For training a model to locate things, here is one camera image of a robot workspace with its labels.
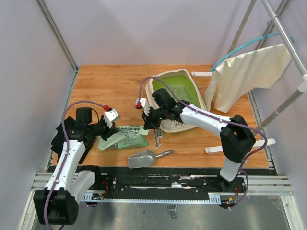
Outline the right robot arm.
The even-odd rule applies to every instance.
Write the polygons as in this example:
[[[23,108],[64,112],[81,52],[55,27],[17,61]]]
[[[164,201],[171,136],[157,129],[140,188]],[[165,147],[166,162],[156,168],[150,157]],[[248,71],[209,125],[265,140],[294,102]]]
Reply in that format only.
[[[152,94],[158,105],[154,109],[146,98],[138,97],[135,102],[137,109],[142,109],[144,129],[158,129],[164,120],[199,127],[215,134],[221,140],[224,164],[217,180],[218,188],[224,192],[234,187],[243,159],[256,143],[250,127],[239,115],[226,117],[204,111],[187,101],[176,101],[166,89],[161,88]]]

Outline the green cat litter bag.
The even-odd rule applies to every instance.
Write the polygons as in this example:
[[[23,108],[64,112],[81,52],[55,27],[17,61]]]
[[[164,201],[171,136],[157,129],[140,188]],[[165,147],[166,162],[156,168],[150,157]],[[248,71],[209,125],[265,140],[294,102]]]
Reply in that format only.
[[[127,149],[146,147],[149,145],[145,138],[148,133],[149,130],[145,130],[143,126],[118,126],[117,133],[109,137],[107,141],[99,136],[97,138],[97,147],[101,151],[107,148]]]

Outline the white plastic bag clip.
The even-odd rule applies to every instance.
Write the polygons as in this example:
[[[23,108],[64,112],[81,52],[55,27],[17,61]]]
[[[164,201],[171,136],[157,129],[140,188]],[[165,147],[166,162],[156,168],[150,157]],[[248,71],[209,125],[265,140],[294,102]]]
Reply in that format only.
[[[155,145],[157,148],[159,148],[161,146],[160,139],[163,138],[163,131],[161,129],[155,129],[154,138],[155,138]]]

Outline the metal litter scoop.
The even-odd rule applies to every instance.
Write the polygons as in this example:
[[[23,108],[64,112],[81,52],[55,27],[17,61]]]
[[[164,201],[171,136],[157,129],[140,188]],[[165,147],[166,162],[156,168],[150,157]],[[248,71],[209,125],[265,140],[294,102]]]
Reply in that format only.
[[[159,157],[163,157],[169,154],[174,153],[173,150],[168,150],[156,155],[151,150],[145,150],[140,153],[137,153],[133,156],[128,157],[128,167],[130,169],[150,167],[155,164],[155,161]]]

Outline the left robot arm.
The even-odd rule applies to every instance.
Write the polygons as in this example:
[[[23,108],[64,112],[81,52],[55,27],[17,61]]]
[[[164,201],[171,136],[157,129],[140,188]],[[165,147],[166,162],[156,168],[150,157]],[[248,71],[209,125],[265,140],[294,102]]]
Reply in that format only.
[[[117,130],[115,121],[119,114],[115,109],[106,111],[97,123],[92,122],[92,109],[76,110],[76,118],[68,117],[61,123],[52,145],[58,153],[58,164],[44,189],[36,190],[33,201],[39,223],[42,225],[73,225],[76,222],[79,203],[89,188],[98,189],[103,178],[98,166],[84,166],[76,172],[97,137],[107,140]]]

